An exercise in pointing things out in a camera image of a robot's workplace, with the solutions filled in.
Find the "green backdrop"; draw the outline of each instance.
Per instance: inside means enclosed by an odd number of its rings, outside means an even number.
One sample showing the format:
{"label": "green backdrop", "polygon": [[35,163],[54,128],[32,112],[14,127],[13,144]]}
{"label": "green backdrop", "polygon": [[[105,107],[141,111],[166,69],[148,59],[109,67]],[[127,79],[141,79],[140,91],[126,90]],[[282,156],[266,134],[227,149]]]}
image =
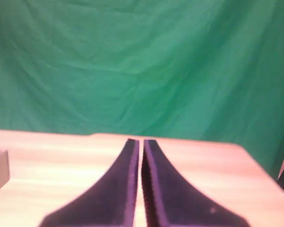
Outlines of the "green backdrop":
{"label": "green backdrop", "polygon": [[284,156],[284,0],[0,1],[0,128]]}

